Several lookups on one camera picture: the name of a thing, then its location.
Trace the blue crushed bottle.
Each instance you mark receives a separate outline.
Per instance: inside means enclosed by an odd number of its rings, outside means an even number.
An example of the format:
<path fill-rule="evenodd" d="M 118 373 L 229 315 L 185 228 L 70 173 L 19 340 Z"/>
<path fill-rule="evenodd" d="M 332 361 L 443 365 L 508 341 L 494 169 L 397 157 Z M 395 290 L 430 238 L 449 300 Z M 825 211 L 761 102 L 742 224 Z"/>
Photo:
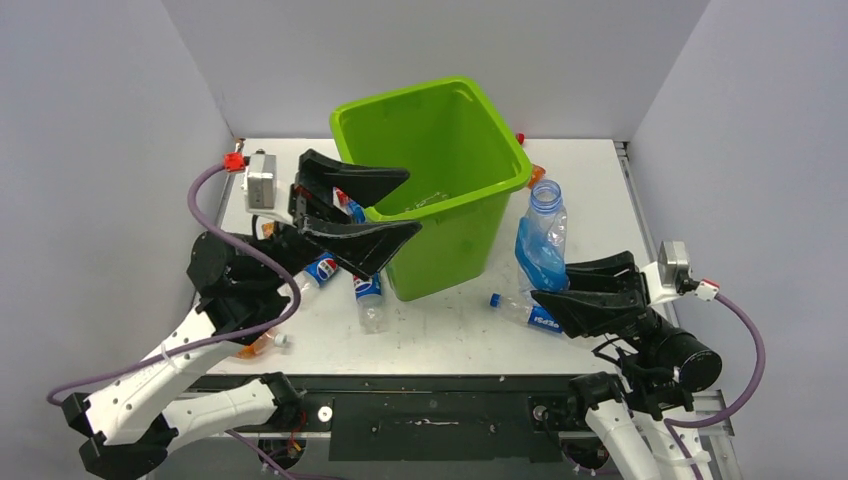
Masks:
<path fill-rule="evenodd" d="M 529 206 L 520 218 L 514 254 L 519 292 L 533 303 L 531 292 L 560 292 L 569 286 L 566 273 L 567 210 L 559 184 L 539 180 L 531 189 Z"/>

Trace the large clear white-cap bottle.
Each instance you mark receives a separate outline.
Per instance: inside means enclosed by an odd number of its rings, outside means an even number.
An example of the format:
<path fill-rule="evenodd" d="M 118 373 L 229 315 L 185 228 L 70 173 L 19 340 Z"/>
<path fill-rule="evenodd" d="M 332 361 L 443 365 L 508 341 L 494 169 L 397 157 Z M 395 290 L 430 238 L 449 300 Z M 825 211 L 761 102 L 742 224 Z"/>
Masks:
<path fill-rule="evenodd" d="M 424 208 L 426 206 L 437 204 L 437 203 L 442 202 L 444 200 L 447 200 L 449 198 L 450 198 L 450 195 L 445 193 L 445 192 L 434 192 L 434 193 L 432 193 L 432 194 L 430 194 L 430 195 L 428 195 L 424 198 L 418 199 L 418 200 L 414 201 L 413 203 L 411 203 L 406 208 L 406 211 L 412 211 L 412 210 Z"/>

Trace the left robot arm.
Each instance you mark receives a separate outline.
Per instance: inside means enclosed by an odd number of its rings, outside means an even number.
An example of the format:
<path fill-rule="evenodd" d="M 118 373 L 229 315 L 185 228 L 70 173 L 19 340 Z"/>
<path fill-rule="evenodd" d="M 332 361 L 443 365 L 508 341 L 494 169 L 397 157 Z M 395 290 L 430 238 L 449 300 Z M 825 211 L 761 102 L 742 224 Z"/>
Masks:
<path fill-rule="evenodd" d="M 247 208 L 274 220 L 270 236 L 226 232 L 200 211 L 199 189 L 223 172 L 244 175 Z M 302 295 L 293 287 L 294 277 L 321 255 L 332 255 L 357 277 L 376 276 L 420 231 L 420 222 L 356 221 L 336 205 L 335 196 L 344 193 L 370 207 L 409 176 L 402 167 L 346 164 L 310 149 L 298 159 L 287 209 L 280 211 L 272 155 L 233 152 L 203 172 L 187 199 L 204 228 L 187 269 L 196 305 L 139 363 L 96 377 L 94 392 L 81 380 L 48 396 L 84 436 L 79 455 L 86 471 L 102 479 L 139 479 L 181 447 L 218 433 L 305 424 L 303 395 L 280 372 L 205 396 L 190 398 L 186 391 L 298 310 Z M 289 295 L 283 286 L 293 287 Z"/>

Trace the green plastic bin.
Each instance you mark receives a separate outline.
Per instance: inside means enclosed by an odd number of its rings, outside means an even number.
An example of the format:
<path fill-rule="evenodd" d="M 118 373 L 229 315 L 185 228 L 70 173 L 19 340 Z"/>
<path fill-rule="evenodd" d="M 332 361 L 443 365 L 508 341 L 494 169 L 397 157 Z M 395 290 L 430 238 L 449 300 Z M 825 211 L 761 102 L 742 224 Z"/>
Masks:
<path fill-rule="evenodd" d="M 343 104 L 332 112 L 330 127 L 343 162 L 411 174 L 365 210 L 372 223 L 422 225 L 384 269 L 399 300 L 484 272 L 510 196 L 526 186 L 532 165 L 475 81 L 448 77 Z M 450 198 L 406 211 L 434 192 Z"/>

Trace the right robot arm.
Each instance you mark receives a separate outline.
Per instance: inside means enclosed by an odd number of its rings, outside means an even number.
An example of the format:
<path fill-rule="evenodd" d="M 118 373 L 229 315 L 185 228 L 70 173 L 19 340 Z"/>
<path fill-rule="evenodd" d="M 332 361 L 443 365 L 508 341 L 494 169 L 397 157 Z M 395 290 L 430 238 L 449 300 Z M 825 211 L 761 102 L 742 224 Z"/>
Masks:
<path fill-rule="evenodd" d="M 670 323 L 656 306 L 687 294 L 711 300 L 716 285 L 692 275 L 683 243 L 666 241 L 656 261 L 639 268 L 629 251 L 566 267 L 559 292 L 535 290 L 533 299 L 571 339 L 602 338 L 593 354 L 618 342 L 614 373 L 572 378 L 565 405 L 543 408 L 551 418 L 589 428 L 625 479 L 708 479 L 711 456 L 697 429 L 693 396 L 712 386 L 722 359 L 693 334 Z"/>

